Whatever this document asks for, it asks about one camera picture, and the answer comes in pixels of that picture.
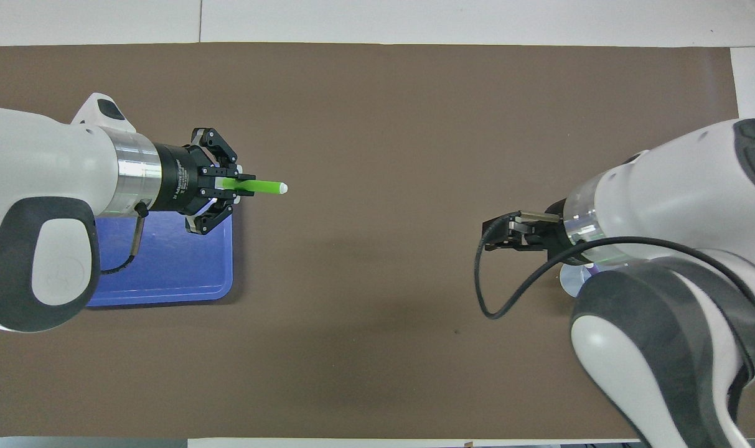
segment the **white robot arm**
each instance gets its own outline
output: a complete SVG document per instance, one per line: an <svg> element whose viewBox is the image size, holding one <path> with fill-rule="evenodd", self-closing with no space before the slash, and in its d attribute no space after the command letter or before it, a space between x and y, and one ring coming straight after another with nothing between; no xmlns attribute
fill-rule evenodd
<svg viewBox="0 0 755 448"><path fill-rule="evenodd" d="M151 142L100 93L72 124L0 108L0 329L50 329L87 304L106 273L95 216L138 216L130 262L150 210L186 215L205 235L240 196L274 189L237 162L213 128L184 147Z"/></svg>
<svg viewBox="0 0 755 448"><path fill-rule="evenodd" d="M637 244L605 244L618 241ZM733 414L755 378L755 119L641 152L546 213L485 222L475 281L491 318L523 292L485 308L479 258L498 248L548 250L543 269L592 263L571 343L647 445L748 447Z"/></svg>

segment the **brown table surface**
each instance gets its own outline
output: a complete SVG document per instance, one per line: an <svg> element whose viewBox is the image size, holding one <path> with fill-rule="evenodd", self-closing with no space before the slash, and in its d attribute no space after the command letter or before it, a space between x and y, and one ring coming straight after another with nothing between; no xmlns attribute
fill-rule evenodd
<svg viewBox="0 0 755 448"><path fill-rule="evenodd" d="M0 436L633 437L573 355L556 272L481 315L480 224L736 116L728 49L0 48L0 107L64 122L93 91L154 141L217 128L289 193L235 210L214 304L0 332ZM492 306L543 260L486 257Z"/></svg>

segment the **green marker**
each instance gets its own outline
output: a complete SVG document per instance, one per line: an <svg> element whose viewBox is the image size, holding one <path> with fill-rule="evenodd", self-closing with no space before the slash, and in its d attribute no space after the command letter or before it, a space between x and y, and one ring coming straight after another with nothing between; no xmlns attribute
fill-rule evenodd
<svg viewBox="0 0 755 448"><path fill-rule="evenodd" d="M283 182L272 182L268 180L236 180L223 179L222 187L225 190L247 190L254 193L271 193L272 195L282 195L289 190Z"/></svg>

